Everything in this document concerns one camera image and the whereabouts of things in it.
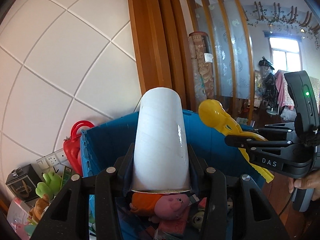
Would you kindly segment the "person right hand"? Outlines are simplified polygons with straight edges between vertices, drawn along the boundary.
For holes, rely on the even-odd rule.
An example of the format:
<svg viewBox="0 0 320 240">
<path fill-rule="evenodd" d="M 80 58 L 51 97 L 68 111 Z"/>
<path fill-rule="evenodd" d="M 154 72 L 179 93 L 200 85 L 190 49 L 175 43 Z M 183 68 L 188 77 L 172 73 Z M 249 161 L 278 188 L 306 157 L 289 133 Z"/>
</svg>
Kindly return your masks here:
<svg viewBox="0 0 320 240">
<path fill-rule="evenodd" d="M 314 189 L 315 199 L 319 196 L 319 170 L 313 171 L 307 176 L 300 179 L 289 178 L 289 193 L 292 193 L 294 188 L 297 189 Z"/>
</svg>

